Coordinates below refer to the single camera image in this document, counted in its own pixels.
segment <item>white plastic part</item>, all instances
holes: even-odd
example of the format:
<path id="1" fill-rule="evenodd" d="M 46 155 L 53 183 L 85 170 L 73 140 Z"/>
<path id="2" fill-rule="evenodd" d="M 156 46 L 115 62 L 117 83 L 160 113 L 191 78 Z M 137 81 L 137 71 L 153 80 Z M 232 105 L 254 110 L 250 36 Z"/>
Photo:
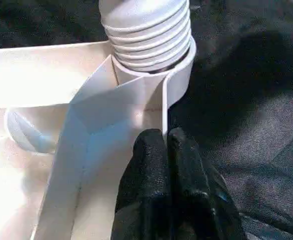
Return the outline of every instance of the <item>white plastic part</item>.
<path id="1" fill-rule="evenodd" d="M 4 127 L 21 149 L 53 154 L 67 110 L 67 104 L 8 108 L 4 115 Z"/>
<path id="2" fill-rule="evenodd" d="M 0 240 L 29 240 L 54 156 L 19 148 L 6 133 L 4 115 L 0 108 Z"/>
<path id="3" fill-rule="evenodd" d="M 70 103 L 32 240 L 110 239 L 134 141 L 149 128 L 166 135 L 168 108 L 186 92 L 195 54 L 192 38 L 167 72 L 131 71 L 111 55 L 97 68 Z"/>
<path id="4" fill-rule="evenodd" d="M 153 72 L 172 66 L 190 47 L 189 0 L 100 0 L 102 24 L 125 67 Z"/>
<path id="5" fill-rule="evenodd" d="M 0 49 L 0 108 L 68 104 L 112 52 L 108 41 Z"/>

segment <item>black fabric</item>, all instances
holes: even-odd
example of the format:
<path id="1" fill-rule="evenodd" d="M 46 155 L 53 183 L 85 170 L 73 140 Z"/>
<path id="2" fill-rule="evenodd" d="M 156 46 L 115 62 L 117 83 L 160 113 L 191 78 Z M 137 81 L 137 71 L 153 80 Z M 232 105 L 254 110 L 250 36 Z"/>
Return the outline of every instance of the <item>black fabric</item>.
<path id="1" fill-rule="evenodd" d="M 191 0 L 197 44 L 170 128 L 226 180 L 252 239 L 293 239 L 293 0 Z M 106 40 L 96 0 L 0 0 L 0 48 Z"/>

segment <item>dark cloth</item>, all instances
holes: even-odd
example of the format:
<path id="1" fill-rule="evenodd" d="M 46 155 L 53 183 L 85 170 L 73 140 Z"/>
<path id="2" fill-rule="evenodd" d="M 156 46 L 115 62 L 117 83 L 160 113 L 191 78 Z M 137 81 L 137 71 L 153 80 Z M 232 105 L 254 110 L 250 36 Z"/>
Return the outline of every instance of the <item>dark cloth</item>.
<path id="1" fill-rule="evenodd" d="M 196 61 L 169 126 L 224 176 L 250 239 L 293 239 L 293 0 L 190 2 Z M 96 0 L 0 0 L 0 48 L 106 39 Z"/>

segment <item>white pipe fitting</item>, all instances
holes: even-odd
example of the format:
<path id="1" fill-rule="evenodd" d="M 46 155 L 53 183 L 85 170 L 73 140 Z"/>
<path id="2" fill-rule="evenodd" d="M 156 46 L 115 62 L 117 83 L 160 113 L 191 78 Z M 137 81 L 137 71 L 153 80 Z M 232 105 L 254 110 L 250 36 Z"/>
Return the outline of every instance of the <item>white pipe fitting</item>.
<path id="1" fill-rule="evenodd" d="M 105 32 L 117 60 L 153 72 L 177 63 L 191 44 L 189 0 L 101 0 Z"/>

